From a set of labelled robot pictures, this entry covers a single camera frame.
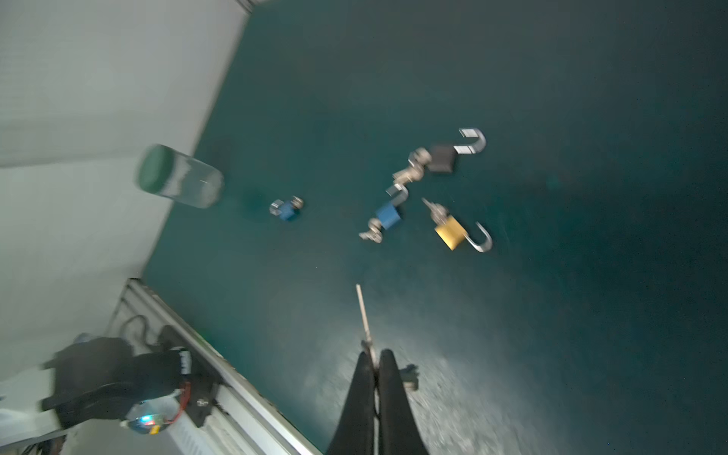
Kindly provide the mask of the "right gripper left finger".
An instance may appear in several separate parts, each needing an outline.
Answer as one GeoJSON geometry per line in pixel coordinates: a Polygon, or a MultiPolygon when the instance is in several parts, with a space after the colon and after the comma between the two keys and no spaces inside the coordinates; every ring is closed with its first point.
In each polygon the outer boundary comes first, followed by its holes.
{"type": "Polygon", "coordinates": [[[327,455],[375,453],[375,372],[361,352],[327,455]]]}

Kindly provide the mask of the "silver key bunch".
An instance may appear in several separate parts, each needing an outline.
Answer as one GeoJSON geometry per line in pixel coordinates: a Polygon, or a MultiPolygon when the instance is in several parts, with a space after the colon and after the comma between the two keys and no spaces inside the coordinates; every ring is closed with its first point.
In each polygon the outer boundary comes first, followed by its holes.
{"type": "MultiPolygon", "coordinates": [[[[364,303],[363,291],[360,284],[356,284],[356,297],[358,297],[358,307],[364,330],[364,338],[361,342],[362,350],[369,356],[373,371],[375,373],[378,373],[379,359],[377,357],[377,352],[375,352],[375,346],[373,346],[373,336],[367,315],[366,304],[364,303]]],[[[419,370],[416,365],[407,365],[405,368],[399,370],[399,374],[406,391],[416,392],[419,389],[419,370]]]]}

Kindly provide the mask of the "black padlock with keys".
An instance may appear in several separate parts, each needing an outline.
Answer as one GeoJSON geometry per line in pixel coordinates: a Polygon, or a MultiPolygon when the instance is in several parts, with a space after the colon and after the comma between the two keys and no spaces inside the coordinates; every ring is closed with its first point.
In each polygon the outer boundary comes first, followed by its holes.
{"type": "Polygon", "coordinates": [[[411,152],[408,157],[408,166],[392,175],[394,185],[407,185],[420,181],[426,172],[433,174],[452,174],[459,155],[477,155],[487,146],[487,139],[483,132],[477,128],[460,128],[459,134],[463,144],[439,144],[430,149],[420,147],[411,152]]]}

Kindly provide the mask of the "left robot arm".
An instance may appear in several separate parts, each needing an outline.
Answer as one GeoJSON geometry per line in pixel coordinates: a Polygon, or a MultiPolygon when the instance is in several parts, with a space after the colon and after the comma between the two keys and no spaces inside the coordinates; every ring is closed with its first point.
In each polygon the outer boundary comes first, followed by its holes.
{"type": "Polygon", "coordinates": [[[193,371],[185,348],[137,355],[119,337],[72,344],[43,365],[52,371],[51,395],[40,401],[62,428],[87,420],[121,420],[134,405],[184,387],[193,371]]]}

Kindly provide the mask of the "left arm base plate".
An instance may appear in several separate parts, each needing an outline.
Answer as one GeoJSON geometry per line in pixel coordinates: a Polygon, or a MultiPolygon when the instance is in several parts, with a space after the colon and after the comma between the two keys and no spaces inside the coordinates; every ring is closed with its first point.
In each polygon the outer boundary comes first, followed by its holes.
{"type": "Polygon", "coordinates": [[[191,398],[186,413],[197,428],[202,428],[212,414],[223,378],[201,345],[195,340],[186,339],[174,326],[164,325],[157,341],[163,348],[184,348],[190,352],[191,373],[188,382],[191,384],[191,398]]]}

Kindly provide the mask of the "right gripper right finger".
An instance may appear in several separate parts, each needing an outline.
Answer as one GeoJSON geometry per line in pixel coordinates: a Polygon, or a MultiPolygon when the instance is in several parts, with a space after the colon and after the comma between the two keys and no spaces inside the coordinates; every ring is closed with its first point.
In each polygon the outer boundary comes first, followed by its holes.
{"type": "Polygon", "coordinates": [[[377,379],[379,393],[379,454],[428,455],[417,428],[394,352],[381,352],[377,379]]]}

